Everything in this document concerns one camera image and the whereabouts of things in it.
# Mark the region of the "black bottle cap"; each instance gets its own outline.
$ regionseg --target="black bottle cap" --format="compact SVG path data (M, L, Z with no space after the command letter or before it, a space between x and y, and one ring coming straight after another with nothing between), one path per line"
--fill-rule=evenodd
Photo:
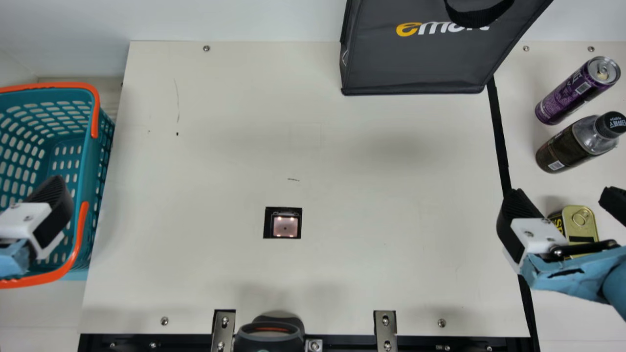
M617 111L609 111L595 120L595 129L601 136L615 139L626 132L626 117Z

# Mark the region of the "teal plastic basket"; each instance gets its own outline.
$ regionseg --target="teal plastic basket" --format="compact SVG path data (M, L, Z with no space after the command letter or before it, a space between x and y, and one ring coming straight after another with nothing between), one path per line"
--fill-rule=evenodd
M74 214L60 245L0 289L43 284L88 268L115 125L85 83L0 88L0 212L49 176L65 179Z

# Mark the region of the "bolt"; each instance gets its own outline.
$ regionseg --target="bolt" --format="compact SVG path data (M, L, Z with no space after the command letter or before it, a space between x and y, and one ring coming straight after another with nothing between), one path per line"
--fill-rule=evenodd
M319 343L317 343L317 341L311 341L309 343L309 349L315 352L319 351Z

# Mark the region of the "plastic bottle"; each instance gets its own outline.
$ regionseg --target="plastic bottle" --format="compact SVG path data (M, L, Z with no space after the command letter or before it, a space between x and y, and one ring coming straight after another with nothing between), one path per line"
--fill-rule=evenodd
M537 165L549 173L569 170L617 147L624 132L626 117L619 112L582 118L537 150Z

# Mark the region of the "white tabletop panel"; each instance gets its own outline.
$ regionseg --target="white tabletop panel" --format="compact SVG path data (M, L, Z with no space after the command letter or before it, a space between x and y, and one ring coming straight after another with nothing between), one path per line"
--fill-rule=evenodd
M205 44L130 46L81 332L279 309L372 334L395 309L399 334L528 336L486 92L346 97L338 43ZM302 207L302 239L263 239L267 206Z
M626 43L519 43L496 73L496 85L513 188L523 189L545 215L565 205L586 205L595 214L600 239L626 245L626 227L598 205L604 187L626 189L626 147L558 174L542 171L535 162L536 150L576 120L611 110L626 113L622 78L557 126L544 125L535 117L538 101L586 60L599 55L626 67ZM533 291L533 302L540 339L612 340L626 347L626 323L610 306L543 291Z

